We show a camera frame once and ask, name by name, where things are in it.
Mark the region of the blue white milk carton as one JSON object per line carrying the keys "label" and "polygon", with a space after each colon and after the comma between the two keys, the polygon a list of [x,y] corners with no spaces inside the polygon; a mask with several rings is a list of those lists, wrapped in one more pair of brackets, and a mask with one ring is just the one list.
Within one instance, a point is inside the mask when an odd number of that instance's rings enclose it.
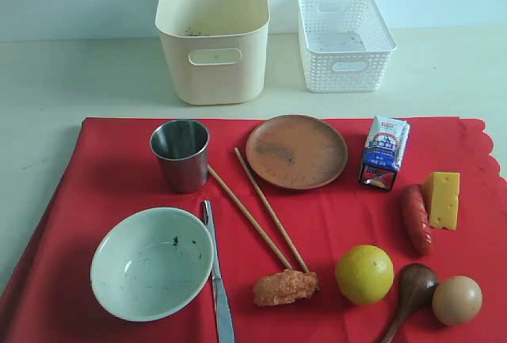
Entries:
{"label": "blue white milk carton", "polygon": [[359,182],[391,191],[402,167],[409,134],[407,121],[375,116],[364,144]]}

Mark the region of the fried chicken piece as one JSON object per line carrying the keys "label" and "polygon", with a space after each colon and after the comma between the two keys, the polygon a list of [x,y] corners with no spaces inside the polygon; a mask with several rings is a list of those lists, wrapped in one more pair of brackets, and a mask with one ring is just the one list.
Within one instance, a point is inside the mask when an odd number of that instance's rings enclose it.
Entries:
{"label": "fried chicken piece", "polygon": [[309,299],[318,286],[315,272],[285,269],[257,281],[253,286],[253,302],[258,307],[290,304],[299,299]]}

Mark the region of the red sausage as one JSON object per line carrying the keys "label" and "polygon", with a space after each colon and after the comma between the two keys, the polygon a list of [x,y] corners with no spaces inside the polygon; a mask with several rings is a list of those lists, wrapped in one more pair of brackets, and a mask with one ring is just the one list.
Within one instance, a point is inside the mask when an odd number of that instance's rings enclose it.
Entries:
{"label": "red sausage", "polygon": [[431,254],[433,238],[419,185],[408,185],[402,191],[401,213],[405,231],[417,254],[419,256]]}

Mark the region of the yellow cheese wedge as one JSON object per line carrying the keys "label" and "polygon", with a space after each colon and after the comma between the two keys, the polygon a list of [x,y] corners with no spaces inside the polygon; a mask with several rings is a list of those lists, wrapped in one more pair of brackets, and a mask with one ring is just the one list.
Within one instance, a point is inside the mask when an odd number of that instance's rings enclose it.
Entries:
{"label": "yellow cheese wedge", "polygon": [[432,172],[421,183],[431,227],[456,230],[459,188],[460,173],[457,172]]}

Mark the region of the right wooden chopstick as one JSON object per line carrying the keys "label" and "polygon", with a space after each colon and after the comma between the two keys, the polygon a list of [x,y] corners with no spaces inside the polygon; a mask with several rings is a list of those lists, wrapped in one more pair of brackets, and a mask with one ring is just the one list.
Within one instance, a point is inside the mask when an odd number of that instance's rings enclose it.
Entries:
{"label": "right wooden chopstick", "polygon": [[265,194],[262,192],[261,187],[258,185],[258,183],[257,183],[254,175],[252,174],[249,166],[247,165],[245,159],[242,157],[242,154],[241,154],[240,150],[236,147],[234,149],[234,152],[236,153],[236,156],[237,156],[239,162],[241,163],[242,168],[244,169],[244,171],[246,172],[248,178],[250,179],[250,182],[252,183],[255,191],[257,192],[257,194],[258,194],[261,202],[266,207],[268,213],[270,214],[271,218],[273,219],[273,222],[275,223],[276,227],[278,228],[278,230],[280,231],[280,233],[284,237],[284,240],[286,241],[286,243],[287,243],[290,251],[294,254],[296,260],[300,264],[300,266],[303,269],[303,271],[304,272],[310,272],[310,270],[307,267],[307,264],[303,260],[302,256],[300,255],[299,251],[297,250],[295,244],[293,243],[293,241],[291,240],[291,238],[288,235],[287,231],[285,230],[284,225],[282,224],[282,222],[278,218],[277,214],[274,212],[274,210],[273,210],[271,204],[269,203],[269,201],[267,200]]}

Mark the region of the wooden chopstick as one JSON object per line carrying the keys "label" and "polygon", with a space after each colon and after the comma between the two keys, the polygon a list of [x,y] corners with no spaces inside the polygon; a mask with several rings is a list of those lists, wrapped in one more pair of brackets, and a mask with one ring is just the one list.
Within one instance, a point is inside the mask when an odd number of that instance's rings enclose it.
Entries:
{"label": "wooden chopstick", "polygon": [[236,147],[234,149],[234,152],[236,153],[236,156],[237,156],[239,162],[241,163],[242,168],[244,169],[244,171],[246,172],[248,178],[250,179],[250,182],[252,183],[255,191],[257,192],[257,194],[258,194],[261,202],[266,207],[268,213],[270,214],[271,218],[273,219],[273,222],[275,223],[276,227],[278,228],[278,230],[280,231],[280,233],[284,237],[284,240],[286,241],[286,243],[287,243],[290,251],[294,254],[296,260],[300,264],[300,266],[303,269],[303,271],[304,272],[310,272],[310,270],[307,267],[307,264],[303,260],[302,256],[300,255],[299,251],[297,250],[295,244],[293,243],[293,241],[291,240],[291,238],[288,235],[287,231],[285,230],[284,225],[282,224],[282,222],[278,218],[277,214],[274,212],[274,210],[273,210],[271,204],[269,203],[269,201],[267,200],[265,194],[262,192],[261,187],[258,185],[258,183],[257,183],[254,175],[252,174],[249,166],[247,165],[245,159],[242,157],[242,154],[241,154],[240,150]]}
{"label": "wooden chopstick", "polygon": [[208,172],[211,176],[217,181],[219,186],[223,189],[223,191],[231,198],[233,203],[237,206],[240,212],[246,217],[246,219],[250,222],[254,230],[261,236],[262,240],[268,245],[271,251],[275,254],[275,256],[280,260],[282,265],[286,269],[292,269],[291,264],[288,259],[284,256],[284,254],[279,250],[273,240],[265,233],[262,229],[261,225],[257,222],[257,220],[251,215],[249,210],[244,206],[244,204],[240,201],[239,198],[232,192],[232,190],[228,187],[225,181],[215,172],[215,170],[208,165]]}

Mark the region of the brown wooden plate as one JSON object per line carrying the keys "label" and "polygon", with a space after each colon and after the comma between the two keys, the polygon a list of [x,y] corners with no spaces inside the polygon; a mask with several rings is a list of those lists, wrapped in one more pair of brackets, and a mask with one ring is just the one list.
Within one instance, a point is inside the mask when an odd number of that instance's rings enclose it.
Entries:
{"label": "brown wooden plate", "polygon": [[306,115],[282,115],[261,122],[250,133],[245,153],[260,178],[293,190],[328,185],[341,175],[349,158],[341,133]]}

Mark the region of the left wooden chopstick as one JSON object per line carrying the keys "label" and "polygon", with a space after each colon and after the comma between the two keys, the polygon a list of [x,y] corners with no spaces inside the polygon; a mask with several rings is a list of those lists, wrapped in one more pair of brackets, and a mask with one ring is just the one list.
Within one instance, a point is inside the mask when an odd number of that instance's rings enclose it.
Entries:
{"label": "left wooden chopstick", "polygon": [[211,176],[217,181],[219,186],[223,189],[223,191],[231,198],[233,203],[237,206],[240,212],[246,217],[246,219],[250,222],[254,230],[261,236],[262,240],[268,245],[271,251],[275,254],[275,256],[280,260],[282,265],[286,269],[292,269],[291,264],[288,259],[284,256],[284,254],[279,250],[273,240],[265,233],[262,229],[261,225],[257,222],[257,220],[251,215],[249,210],[244,206],[244,204],[240,201],[239,198],[232,192],[232,190],[228,187],[225,181],[215,172],[215,170],[208,165],[208,172]]}

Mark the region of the stainless steel cup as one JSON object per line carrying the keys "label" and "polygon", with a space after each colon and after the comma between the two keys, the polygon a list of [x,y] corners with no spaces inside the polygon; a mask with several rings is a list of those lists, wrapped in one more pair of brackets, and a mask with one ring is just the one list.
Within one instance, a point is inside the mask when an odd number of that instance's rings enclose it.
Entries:
{"label": "stainless steel cup", "polygon": [[150,149],[174,192],[196,192],[205,185],[210,141],[209,130],[198,120],[171,120],[154,130]]}

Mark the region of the red tablecloth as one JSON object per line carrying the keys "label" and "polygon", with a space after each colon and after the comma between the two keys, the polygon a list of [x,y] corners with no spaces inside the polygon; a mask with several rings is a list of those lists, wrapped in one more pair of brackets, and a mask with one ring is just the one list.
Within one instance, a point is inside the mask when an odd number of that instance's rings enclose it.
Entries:
{"label": "red tablecloth", "polygon": [[415,260],[399,214],[399,194],[434,171],[460,175],[455,231],[436,230],[423,262],[440,278],[469,276],[482,288],[478,316],[442,326],[424,309],[409,318],[398,342],[503,342],[506,339],[506,183],[490,156],[493,144],[481,120],[413,118],[402,170],[390,192],[360,185],[357,177],[369,120],[333,120],[349,147],[349,163],[334,182],[307,192],[268,184],[263,191],[320,290],[310,299],[258,308],[252,287],[279,269],[276,257],[215,181],[178,195],[164,181],[149,138],[151,119],[88,118],[71,161],[25,256],[1,298],[4,342],[214,342],[209,286],[182,311],[155,322],[120,320],[96,301],[90,264],[100,241],[123,218],[154,207],[195,215],[212,202],[219,260],[238,342],[374,342],[389,325],[397,295],[354,307],[341,296],[336,260],[372,244],[395,268]]}

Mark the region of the cream plastic bin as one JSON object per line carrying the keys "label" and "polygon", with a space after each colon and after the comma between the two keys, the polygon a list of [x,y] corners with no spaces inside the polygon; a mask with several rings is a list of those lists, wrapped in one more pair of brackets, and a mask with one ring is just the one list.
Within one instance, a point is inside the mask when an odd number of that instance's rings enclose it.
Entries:
{"label": "cream plastic bin", "polygon": [[192,105],[250,101],[264,88],[268,0],[158,0],[172,87]]}

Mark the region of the white perforated plastic basket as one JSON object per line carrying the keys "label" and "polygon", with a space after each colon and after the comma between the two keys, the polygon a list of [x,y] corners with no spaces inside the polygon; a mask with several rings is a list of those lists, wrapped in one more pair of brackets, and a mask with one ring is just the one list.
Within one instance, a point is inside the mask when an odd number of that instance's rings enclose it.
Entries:
{"label": "white perforated plastic basket", "polygon": [[377,90],[397,45],[375,0],[298,0],[299,50],[312,93]]}

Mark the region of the pale green bowl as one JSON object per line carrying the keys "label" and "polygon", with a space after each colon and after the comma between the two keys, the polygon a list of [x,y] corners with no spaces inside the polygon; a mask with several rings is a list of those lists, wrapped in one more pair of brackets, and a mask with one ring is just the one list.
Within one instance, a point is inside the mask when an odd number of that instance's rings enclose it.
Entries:
{"label": "pale green bowl", "polygon": [[177,313],[207,283],[215,248],[205,224],[180,208],[149,208],[119,222],[97,247],[90,285],[98,303],[130,322]]}

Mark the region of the metal table knife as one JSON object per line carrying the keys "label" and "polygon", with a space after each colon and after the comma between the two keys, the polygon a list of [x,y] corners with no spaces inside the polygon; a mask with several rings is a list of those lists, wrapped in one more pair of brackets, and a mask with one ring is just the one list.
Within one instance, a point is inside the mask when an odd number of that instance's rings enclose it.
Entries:
{"label": "metal table knife", "polygon": [[211,275],[212,275],[212,290],[214,296],[215,324],[217,328],[218,342],[235,343],[234,324],[232,320],[231,309],[219,267],[218,246],[215,235],[215,224],[212,214],[212,204],[210,200],[204,201],[203,211],[205,225],[212,238],[214,250]]}

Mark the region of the dark wooden spoon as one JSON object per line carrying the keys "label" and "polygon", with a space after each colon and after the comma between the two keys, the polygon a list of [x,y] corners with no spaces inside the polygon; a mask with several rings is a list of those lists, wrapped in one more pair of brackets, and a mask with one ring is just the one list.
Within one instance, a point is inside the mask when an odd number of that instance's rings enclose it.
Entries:
{"label": "dark wooden spoon", "polygon": [[399,274],[395,316],[380,342],[392,342],[407,318],[430,305],[438,284],[437,274],[429,266],[419,263],[406,265]]}

